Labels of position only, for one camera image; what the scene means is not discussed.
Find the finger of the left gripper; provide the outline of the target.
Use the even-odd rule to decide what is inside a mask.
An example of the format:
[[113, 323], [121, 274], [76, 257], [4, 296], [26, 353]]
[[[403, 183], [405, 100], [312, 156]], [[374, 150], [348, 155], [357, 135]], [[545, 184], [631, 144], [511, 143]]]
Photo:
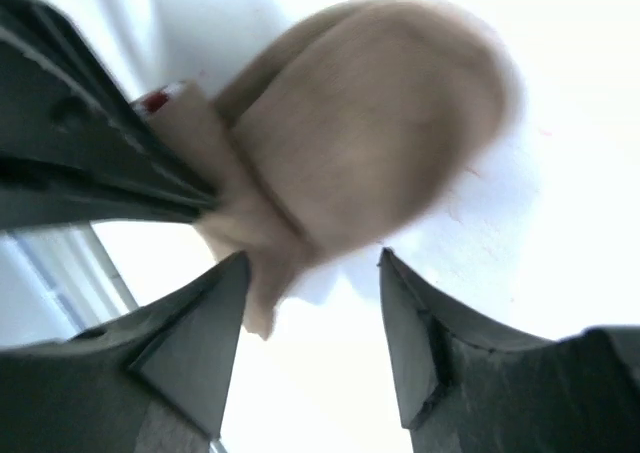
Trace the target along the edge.
[[83, 167], [1, 158], [3, 231], [95, 220], [191, 223], [214, 207], [215, 190], [165, 157]]
[[1, 156], [187, 208], [217, 203], [43, 0], [1, 0]]

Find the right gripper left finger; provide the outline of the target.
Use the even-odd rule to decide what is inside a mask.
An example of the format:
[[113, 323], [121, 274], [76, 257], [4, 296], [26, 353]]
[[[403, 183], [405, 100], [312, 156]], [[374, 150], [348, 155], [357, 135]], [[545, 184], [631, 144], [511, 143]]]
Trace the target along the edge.
[[236, 253], [62, 342], [1, 354], [5, 452], [207, 452], [219, 439], [250, 283]]

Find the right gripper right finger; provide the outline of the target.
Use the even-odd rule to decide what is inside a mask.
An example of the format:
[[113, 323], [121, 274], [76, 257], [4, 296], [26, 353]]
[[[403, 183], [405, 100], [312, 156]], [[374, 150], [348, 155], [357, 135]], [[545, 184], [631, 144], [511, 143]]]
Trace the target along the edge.
[[543, 339], [429, 284], [390, 249], [378, 263], [400, 422], [416, 452], [635, 452], [639, 331]]

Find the brown sock red stripes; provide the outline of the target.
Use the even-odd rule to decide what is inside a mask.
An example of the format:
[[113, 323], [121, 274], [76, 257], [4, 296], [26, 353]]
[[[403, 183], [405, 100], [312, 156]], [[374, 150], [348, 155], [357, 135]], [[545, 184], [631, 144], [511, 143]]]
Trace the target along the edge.
[[268, 338], [307, 271], [422, 216], [522, 102], [497, 33], [442, 0], [351, 0], [300, 21], [208, 96], [176, 81], [135, 101], [219, 195], [195, 221], [245, 252], [243, 324]]

